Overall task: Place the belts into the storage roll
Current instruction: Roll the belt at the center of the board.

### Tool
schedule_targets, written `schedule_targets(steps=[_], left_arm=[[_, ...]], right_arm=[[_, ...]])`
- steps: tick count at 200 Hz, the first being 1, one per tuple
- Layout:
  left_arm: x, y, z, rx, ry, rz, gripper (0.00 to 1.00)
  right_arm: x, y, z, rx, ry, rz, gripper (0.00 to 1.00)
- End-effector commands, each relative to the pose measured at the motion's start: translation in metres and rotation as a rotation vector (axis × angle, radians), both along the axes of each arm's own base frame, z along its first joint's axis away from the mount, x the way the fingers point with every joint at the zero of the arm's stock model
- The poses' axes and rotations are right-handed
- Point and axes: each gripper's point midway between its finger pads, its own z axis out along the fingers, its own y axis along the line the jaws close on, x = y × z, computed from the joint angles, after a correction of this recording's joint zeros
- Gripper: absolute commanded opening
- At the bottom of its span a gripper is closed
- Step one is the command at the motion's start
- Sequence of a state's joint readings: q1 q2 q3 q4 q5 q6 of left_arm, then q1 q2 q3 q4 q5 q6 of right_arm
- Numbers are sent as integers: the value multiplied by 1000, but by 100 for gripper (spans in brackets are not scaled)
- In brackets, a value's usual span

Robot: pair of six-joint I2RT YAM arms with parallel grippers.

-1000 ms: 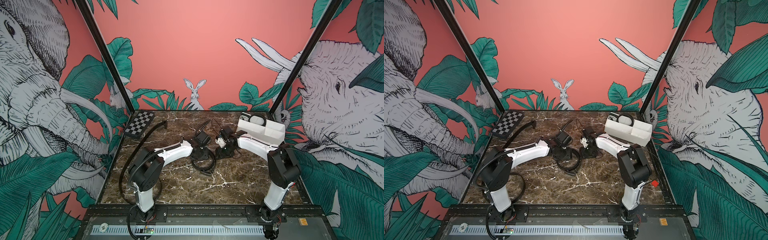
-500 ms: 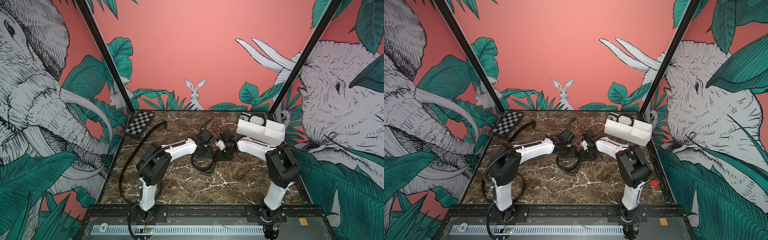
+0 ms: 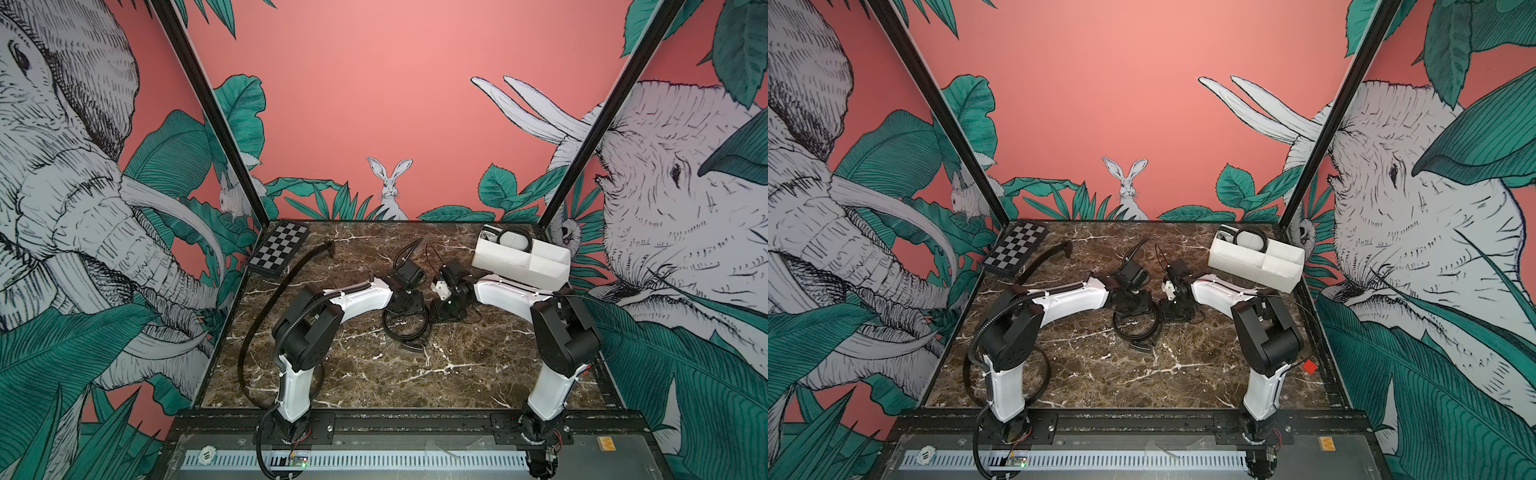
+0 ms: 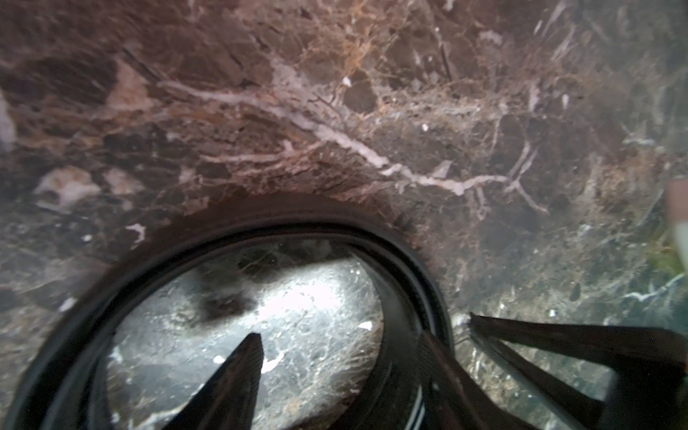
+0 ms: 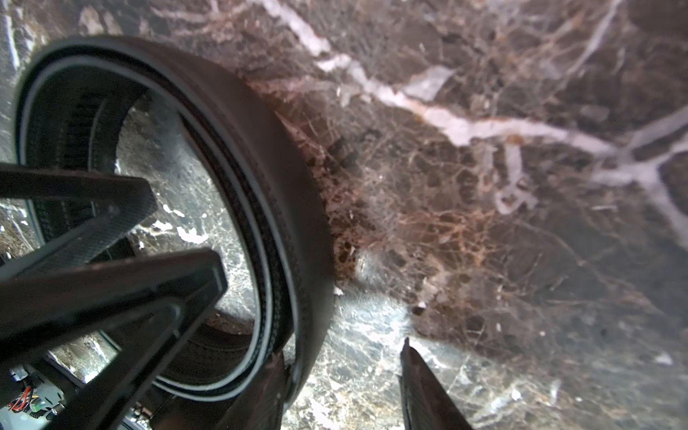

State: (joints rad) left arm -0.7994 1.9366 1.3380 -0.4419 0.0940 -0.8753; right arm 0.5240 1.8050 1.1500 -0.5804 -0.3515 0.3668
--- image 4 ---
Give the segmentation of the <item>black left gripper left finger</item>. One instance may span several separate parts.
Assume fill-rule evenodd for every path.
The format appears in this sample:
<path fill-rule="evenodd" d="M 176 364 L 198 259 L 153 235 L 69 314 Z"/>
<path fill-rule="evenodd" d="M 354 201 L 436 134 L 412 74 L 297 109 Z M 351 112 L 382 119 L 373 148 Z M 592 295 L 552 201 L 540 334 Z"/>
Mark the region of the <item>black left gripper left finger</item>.
<path fill-rule="evenodd" d="M 261 335 L 250 333 L 164 429 L 251 428 L 263 358 Z"/>

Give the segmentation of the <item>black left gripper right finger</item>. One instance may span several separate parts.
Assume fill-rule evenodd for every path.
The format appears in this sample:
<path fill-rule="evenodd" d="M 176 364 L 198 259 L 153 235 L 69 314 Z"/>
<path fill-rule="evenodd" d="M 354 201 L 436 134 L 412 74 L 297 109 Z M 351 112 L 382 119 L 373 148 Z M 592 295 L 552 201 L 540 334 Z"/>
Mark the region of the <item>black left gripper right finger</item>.
<path fill-rule="evenodd" d="M 428 331 L 419 337 L 417 364 L 429 429 L 533 428 L 495 405 Z"/>

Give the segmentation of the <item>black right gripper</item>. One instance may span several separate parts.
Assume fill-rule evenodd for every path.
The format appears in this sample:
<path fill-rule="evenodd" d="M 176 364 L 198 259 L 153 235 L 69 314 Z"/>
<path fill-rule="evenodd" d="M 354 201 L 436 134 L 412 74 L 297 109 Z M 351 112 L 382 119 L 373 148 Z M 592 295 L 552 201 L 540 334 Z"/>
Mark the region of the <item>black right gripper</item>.
<path fill-rule="evenodd" d="M 659 328 L 536 324 L 471 315 L 470 336 L 512 378 L 573 429 L 668 429 L 681 414 L 687 340 Z M 530 363 L 513 349 L 592 362 L 616 374 L 603 401 Z"/>

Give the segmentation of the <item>black belt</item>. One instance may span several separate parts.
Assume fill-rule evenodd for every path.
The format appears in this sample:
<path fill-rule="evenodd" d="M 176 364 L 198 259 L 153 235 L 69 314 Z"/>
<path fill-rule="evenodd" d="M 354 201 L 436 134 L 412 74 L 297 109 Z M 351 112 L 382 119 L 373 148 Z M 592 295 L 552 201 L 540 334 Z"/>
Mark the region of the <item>black belt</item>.
<path fill-rule="evenodd" d="M 423 333 L 453 346 L 442 293 L 403 237 L 356 204 L 276 193 L 220 204 L 161 229 L 106 272 L 48 336 L 23 374 L 7 429 L 109 429 L 106 358 L 116 328 L 177 275 L 223 252 L 283 239 L 323 239 L 353 250 L 373 271 L 385 324 L 376 363 L 337 429 L 419 429 L 417 349 Z"/>

